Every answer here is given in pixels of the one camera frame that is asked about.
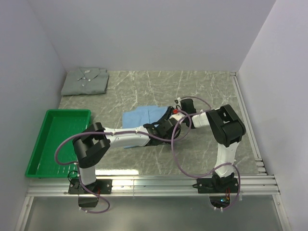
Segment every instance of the blue cloth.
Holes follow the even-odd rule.
[[[157,122],[167,111],[168,107],[140,106],[135,111],[124,112],[122,128],[136,128],[144,124]]]

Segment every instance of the glass panel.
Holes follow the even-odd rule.
[[[109,199],[111,209],[96,215],[79,211],[76,197],[36,198],[26,230],[282,231],[272,196],[243,196],[223,212],[205,196]]]

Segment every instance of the green tray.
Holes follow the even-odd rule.
[[[26,177],[32,178],[66,178],[75,170],[75,165],[60,166],[54,161],[54,152],[66,138],[80,133],[90,124],[90,110],[48,110],[40,128]],[[59,161],[76,160],[71,141],[59,152]]]

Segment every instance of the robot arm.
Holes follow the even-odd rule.
[[[193,114],[196,109],[193,106],[191,99],[184,99],[180,101],[183,111]],[[173,110],[169,107],[167,113],[156,124],[145,124],[137,128],[128,129],[112,129],[103,128],[101,123],[94,123],[84,132],[101,131],[113,132],[113,135],[89,135],[75,138],[73,146],[78,158],[80,175],[84,185],[91,185],[96,181],[95,165],[100,161],[109,148],[125,147],[125,146],[156,146],[162,144],[163,141],[152,138],[146,134],[151,134],[163,139],[170,139],[172,131],[176,123],[185,115]],[[209,112],[203,112],[191,117],[192,128],[201,128],[210,126],[213,135],[218,142],[218,156],[215,167],[223,163],[233,163],[236,148],[245,134],[245,126],[232,109],[230,105],[225,105],[219,109],[214,109]],[[135,130],[136,133],[122,133],[118,132]],[[180,133],[180,126],[177,128],[177,136]],[[215,171],[216,176],[213,184],[221,185],[224,179],[233,178],[233,167],[222,166]]]

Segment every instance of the white wall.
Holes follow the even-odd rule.
[[[65,70],[26,0],[0,6],[0,230],[14,229],[24,177],[46,110],[56,108]]]
[[[29,0],[67,70],[237,71],[275,0]]]
[[[291,225],[307,230],[308,1],[277,0],[239,71],[261,155]]]

